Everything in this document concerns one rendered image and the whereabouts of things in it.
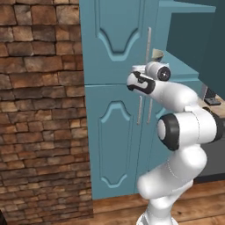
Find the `beige bowl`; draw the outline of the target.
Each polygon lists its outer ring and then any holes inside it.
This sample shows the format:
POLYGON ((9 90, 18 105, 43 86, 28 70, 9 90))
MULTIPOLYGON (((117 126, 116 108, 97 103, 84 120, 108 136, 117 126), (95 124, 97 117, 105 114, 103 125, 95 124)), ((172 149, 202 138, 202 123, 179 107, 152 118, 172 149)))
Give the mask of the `beige bowl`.
POLYGON ((153 49, 152 50, 152 56, 151 61, 153 62, 160 62, 164 57, 164 52, 160 49, 153 49))

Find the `wide blue cabinet door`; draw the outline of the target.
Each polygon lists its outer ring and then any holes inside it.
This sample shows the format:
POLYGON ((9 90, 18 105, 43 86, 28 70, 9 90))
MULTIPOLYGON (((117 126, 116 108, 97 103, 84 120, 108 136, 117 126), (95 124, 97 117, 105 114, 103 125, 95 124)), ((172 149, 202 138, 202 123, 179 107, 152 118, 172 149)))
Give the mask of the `wide blue cabinet door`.
POLYGON ((85 87, 92 198, 132 194, 142 126, 142 101, 124 84, 85 87))

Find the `dark teal open cabinet door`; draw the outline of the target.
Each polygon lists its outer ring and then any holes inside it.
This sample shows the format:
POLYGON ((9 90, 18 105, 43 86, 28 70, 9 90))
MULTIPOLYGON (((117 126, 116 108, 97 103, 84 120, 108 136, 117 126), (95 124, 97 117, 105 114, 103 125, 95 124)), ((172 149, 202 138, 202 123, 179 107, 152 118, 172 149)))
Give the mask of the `dark teal open cabinet door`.
POLYGON ((225 0, 218 0, 200 80, 225 101, 225 0))

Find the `black corner object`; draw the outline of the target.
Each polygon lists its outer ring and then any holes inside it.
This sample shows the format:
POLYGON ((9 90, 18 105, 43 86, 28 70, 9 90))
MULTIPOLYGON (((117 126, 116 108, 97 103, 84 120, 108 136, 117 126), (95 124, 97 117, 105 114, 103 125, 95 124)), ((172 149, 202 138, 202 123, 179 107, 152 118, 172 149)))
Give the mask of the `black corner object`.
POLYGON ((8 225, 1 210, 0 210, 0 225, 8 225))

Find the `narrow blue cabinet door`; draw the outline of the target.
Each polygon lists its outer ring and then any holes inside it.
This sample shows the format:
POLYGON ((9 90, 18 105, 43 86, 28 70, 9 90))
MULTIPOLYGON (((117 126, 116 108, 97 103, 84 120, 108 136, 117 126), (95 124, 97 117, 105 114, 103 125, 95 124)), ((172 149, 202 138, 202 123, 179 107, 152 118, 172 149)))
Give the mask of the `narrow blue cabinet door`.
POLYGON ((163 106, 153 100, 150 123, 147 124, 149 112, 149 100, 144 99, 142 111, 142 131, 136 169, 136 178, 155 169, 159 164, 164 163, 171 154, 161 143, 157 135, 157 122, 161 116, 170 113, 163 106))

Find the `open blue cabinet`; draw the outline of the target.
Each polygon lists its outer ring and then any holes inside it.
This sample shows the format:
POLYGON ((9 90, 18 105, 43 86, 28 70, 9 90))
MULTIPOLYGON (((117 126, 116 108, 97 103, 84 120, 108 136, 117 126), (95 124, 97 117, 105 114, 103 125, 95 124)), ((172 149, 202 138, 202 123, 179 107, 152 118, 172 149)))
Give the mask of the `open blue cabinet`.
POLYGON ((163 61, 171 68, 171 81, 200 91, 202 82, 194 61, 200 59, 207 44, 215 6, 160 0, 154 47, 163 50, 163 61))

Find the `grey appliance front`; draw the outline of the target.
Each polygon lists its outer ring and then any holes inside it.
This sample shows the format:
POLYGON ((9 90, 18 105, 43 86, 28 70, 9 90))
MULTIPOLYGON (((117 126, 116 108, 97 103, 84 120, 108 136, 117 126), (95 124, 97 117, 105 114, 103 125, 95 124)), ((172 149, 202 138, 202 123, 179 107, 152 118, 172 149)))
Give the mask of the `grey appliance front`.
POLYGON ((202 148, 207 154, 207 165, 194 179, 194 183, 225 180, 225 139, 204 144, 202 148))

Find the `tall blue cabinet door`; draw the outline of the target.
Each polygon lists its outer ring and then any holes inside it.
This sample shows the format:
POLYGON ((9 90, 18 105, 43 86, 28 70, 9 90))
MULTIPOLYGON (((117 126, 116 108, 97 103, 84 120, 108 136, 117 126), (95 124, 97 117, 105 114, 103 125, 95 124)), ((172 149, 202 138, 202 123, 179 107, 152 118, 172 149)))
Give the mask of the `tall blue cabinet door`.
POLYGON ((80 0, 84 82, 125 83, 145 62, 159 0, 80 0))

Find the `black countertop object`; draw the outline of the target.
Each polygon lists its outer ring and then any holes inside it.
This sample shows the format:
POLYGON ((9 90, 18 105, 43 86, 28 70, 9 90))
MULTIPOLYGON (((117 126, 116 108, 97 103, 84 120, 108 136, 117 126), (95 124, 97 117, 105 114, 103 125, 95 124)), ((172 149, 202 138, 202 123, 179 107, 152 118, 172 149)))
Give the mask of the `black countertop object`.
POLYGON ((221 105, 221 102, 215 98, 216 94, 210 89, 207 88, 204 102, 208 105, 221 105))

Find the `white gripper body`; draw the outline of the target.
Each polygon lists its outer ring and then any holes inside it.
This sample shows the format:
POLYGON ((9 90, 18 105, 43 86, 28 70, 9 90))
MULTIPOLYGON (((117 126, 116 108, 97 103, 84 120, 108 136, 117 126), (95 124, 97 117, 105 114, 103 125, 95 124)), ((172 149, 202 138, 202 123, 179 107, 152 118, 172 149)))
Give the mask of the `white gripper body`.
POLYGON ((132 67, 132 71, 138 71, 138 72, 144 74, 145 73, 145 65, 134 65, 132 67))

